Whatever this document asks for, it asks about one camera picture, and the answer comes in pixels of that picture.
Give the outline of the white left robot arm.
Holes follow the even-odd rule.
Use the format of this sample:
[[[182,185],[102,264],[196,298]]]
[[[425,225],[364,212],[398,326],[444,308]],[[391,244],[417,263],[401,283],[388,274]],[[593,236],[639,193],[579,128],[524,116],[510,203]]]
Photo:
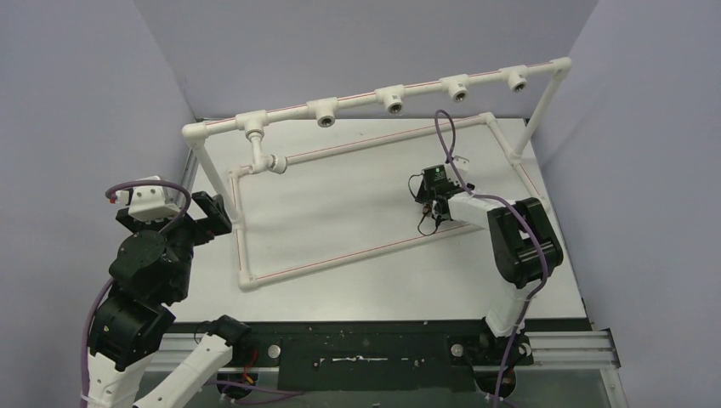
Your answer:
[[[140,382],[175,321],[169,306],[185,300],[196,247],[232,231],[221,195],[201,191],[190,198],[204,212],[195,220],[176,206],[148,221],[119,210],[130,231],[109,268],[107,298],[91,320],[87,337],[88,407],[182,407],[211,376],[253,354],[251,328],[228,315],[207,324],[196,348],[145,397]]]

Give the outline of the white pipe frame with tees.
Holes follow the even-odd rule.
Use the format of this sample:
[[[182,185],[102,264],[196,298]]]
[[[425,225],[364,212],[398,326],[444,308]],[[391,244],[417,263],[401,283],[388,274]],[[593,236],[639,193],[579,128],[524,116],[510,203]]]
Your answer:
[[[421,82],[411,85],[398,84],[378,88],[368,93],[360,93],[341,98],[316,99],[302,105],[275,110],[250,111],[222,120],[202,121],[183,126],[182,135],[185,138],[185,142],[190,147],[211,186],[220,193],[224,199],[230,200],[234,204],[233,208],[230,209],[230,217],[236,228],[235,237],[239,262],[239,271],[237,274],[239,288],[244,292],[249,292],[277,281],[287,281],[296,276],[325,271],[330,268],[398,252],[406,248],[418,247],[433,241],[433,237],[431,236],[411,238],[408,241],[397,241],[387,246],[378,246],[364,252],[346,254],[338,259],[323,260],[319,264],[307,264],[297,269],[282,270],[268,275],[255,275],[248,264],[246,220],[241,209],[240,188],[238,186],[239,180],[242,177],[265,172],[282,174],[288,167],[293,165],[341,156],[342,154],[367,150],[378,146],[391,145],[393,143],[419,138],[430,133],[427,128],[416,128],[400,133],[385,134],[377,136],[376,138],[353,141],[348,144],[336,145],[317,151],[301,153],[299,155],[282,157],[266,154],[263,151],[262,142],[264,130],[268,126],[279,122],[313,118],[320,128],[329,128],[335,123],[337,114],[340,111],[366,105],[382,105],[389,114],[398,115],[403,111],[405,99],[424,94],[446,93],[454,102],[460,103],[468,97],[469,88],[493,82],[504,82],[511,91],[519,93],[526,87],[529,77],[549,74],[551,76],[549,83],[537,103],[531,119],[525,125],[524,132],[516,145],[510,145],[503,135],[496,117],[490,112],[471,116],[461,121],[463,127],[486,125],[502,149],[509,166],[517,173],[525,189],[533,197],[539,199],[542,204],[548,204],[548,198],[535,187],[530,175],[523,168],[521,163],[522,154],[525,147],[530,143],[531,137],[536,131],[541,119],[547,112],[548,106],[553,100],[560,84],[570,73],[571,67],[571,59],[564,57],[539,64],[515,65],[471,75],[460,74],[449,77],[446,76],[431,82]],[[252,161],[248,165],[231,168],[227,175],[223,176],[215,167],[205,144],[210,137],[216,134],[232,131],[240,131],[245,135],[252,148]]]

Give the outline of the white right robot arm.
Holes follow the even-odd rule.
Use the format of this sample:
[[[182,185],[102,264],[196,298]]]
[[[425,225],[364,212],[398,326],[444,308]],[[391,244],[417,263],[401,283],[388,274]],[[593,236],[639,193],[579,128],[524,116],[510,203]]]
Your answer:
[[[564,260],[545,206],[536,197],[511,201],[430,177],[423,177],[415,201],[429,210],[437,225],[455,221],[489,232],[505,283],[485,316],[490,332],[479,338],[478,350],[488,362],[502,361],[512,350],[509,336],[519,330],[531,298]]]

